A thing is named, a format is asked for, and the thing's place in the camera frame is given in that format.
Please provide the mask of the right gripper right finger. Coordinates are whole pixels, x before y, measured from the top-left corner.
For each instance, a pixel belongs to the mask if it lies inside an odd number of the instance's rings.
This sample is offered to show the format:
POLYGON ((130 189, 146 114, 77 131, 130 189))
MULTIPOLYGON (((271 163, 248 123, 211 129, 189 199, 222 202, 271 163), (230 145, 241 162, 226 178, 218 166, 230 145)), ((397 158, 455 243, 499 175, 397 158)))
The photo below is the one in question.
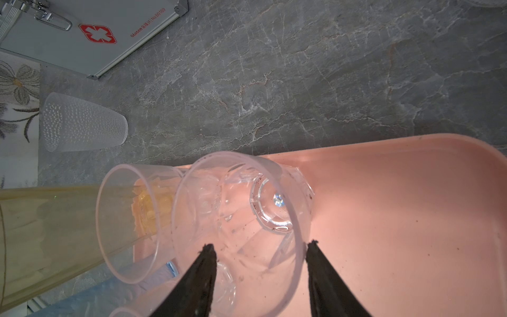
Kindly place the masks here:
POLYGON ((313 317, 371 317, 320 250, 316 240, 308 244, 306 263, 310 311, 313 317))

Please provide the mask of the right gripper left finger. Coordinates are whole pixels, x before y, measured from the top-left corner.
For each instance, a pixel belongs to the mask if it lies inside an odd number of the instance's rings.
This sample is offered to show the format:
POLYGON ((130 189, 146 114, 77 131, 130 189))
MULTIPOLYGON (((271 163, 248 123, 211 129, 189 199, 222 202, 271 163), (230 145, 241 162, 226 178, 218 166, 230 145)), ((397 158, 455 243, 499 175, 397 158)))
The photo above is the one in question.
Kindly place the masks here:
POLYGON ((217 254, 206 244, 152 316, 209 316, 217 276, 217 254))

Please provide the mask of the blue plastic cup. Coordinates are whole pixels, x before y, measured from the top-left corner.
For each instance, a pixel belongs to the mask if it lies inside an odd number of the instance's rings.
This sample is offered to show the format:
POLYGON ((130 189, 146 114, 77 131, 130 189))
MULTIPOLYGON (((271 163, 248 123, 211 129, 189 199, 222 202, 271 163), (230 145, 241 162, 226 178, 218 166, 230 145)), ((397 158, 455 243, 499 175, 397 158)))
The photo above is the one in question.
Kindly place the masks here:
POLYGON ((114 309, 131 304, 140 296, 174 279, 179 273, 176 263, 168 262, 139 284, 126 284, 113 277, 32 313, 31 316, 109 316, 114 309))

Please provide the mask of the clear faceted cup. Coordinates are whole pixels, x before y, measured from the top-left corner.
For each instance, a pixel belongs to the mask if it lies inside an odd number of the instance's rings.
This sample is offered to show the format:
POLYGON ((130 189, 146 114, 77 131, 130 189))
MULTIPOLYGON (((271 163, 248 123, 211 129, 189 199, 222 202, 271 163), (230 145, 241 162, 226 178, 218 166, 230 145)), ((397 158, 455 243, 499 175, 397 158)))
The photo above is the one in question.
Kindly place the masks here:
POLYGON ((104 177, 96 199, 96 234, 110 271, 137 284, 176 257, 172 208, 186 169, 121 164, 104 177))
MULTIPOLYGON (((149 290, 144 295, 140 295, 126 306, 113 310, 110 316, 150 316, 180 280, 180 276, 172 278, 149 290)), ((226 265, 218 262, 211 316, 230 316, 233 311, 235 297, 236 284, 232 274, 226 265)))

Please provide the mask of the pink plastic tray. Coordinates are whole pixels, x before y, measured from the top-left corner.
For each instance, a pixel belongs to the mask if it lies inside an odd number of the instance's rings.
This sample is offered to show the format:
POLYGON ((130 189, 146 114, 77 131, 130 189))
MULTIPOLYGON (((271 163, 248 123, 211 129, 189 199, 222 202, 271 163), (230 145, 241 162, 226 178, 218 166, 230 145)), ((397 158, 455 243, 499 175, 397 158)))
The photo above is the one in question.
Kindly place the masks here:
MULTIPOLYGON (((266 155, 314 191, 309 241, 373 316, 506 315, 506 157, 433 134, 266 155)), ((277 316, 309 316, 305 257, 277 316)))

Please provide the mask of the amber plastic cup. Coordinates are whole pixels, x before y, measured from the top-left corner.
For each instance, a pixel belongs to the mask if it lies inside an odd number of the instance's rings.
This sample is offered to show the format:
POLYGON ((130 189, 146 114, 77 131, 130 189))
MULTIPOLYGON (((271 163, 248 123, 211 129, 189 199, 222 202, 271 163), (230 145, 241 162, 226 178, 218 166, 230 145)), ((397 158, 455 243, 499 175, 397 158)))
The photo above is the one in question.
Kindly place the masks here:
POLYGON ((1 310, 105 263, 96 234, 100 186, 1 190, 1 310))

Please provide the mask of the frosted dimpled cup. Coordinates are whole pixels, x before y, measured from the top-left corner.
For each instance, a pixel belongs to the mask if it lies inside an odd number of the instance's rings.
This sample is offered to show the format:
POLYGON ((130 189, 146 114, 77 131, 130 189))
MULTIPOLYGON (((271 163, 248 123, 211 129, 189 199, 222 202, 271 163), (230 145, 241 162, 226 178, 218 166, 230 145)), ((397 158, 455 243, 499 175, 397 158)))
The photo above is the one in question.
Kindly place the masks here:
POLYGON ((106 149, 123 144, 127 119, 101 105, 50 93, 40 111, 40 138, 49 152, 106 149))

